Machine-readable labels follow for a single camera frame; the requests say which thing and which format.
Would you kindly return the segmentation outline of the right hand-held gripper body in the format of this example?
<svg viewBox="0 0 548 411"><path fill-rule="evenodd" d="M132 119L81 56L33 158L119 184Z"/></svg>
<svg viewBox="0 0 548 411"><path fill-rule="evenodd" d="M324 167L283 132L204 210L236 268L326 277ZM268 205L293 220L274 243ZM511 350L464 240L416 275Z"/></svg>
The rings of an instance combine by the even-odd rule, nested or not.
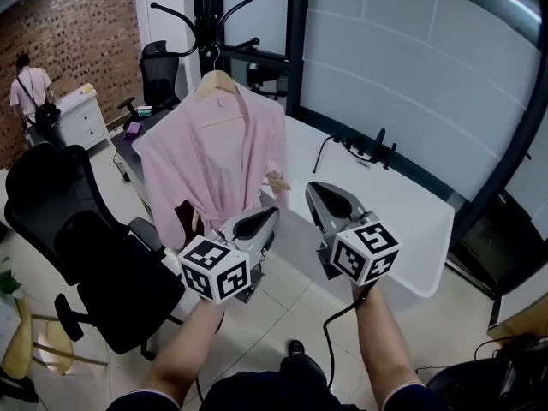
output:
<svg viewBox="0 0 548 411"><path fill-rule="evenodd" d="M328 279L344 275L363 286L390 271L402 244L356 196L330 183L309 182L305 198L322 233L317 255Z"/></svg>

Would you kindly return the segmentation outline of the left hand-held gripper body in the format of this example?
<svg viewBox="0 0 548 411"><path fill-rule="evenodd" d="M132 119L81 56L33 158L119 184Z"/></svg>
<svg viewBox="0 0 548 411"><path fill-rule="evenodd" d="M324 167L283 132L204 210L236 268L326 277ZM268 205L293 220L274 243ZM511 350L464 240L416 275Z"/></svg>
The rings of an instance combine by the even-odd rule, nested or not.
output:
<svg viewBox="0 0 548 411"><path fill-rule="evenodd" d="M275 206L260 207L229 218L206 236L196 236L177 256L186 287L216 304L232 298L247 303L262 279L261 263L279 218Z"/></svg>

